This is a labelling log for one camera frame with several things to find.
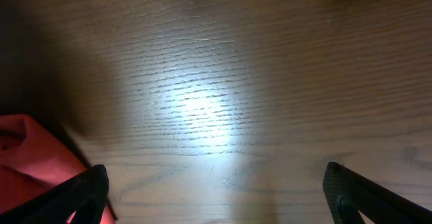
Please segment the red cloth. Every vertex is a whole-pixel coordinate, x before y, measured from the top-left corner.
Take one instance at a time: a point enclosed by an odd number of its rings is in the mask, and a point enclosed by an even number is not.
[[[84,170],[83,164],[30,116],[0,116],[0,213]],[[101,224],[114,223],[105,208]]]

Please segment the wooden table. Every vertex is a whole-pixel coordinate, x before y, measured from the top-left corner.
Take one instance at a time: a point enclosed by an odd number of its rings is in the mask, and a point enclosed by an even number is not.
[[[432,208],[432,0],[16,2],[120,224],[332,223],[329,161]]]

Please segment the black plastic part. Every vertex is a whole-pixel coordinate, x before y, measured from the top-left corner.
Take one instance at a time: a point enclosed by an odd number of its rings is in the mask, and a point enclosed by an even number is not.
[[[334,223],[432,223],[432,212],[387,190],[338,163],[329,163],[324,194]]]
[[[2,224],[99,224],[109,191],[107,170],[95,165],[47,193],[0,215]]]

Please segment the wooden surface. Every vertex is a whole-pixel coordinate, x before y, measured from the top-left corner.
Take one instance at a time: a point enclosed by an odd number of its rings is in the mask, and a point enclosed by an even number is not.
[[[432,0],[16,4],[120,224],[331,223],[329,161],[432,208]]]

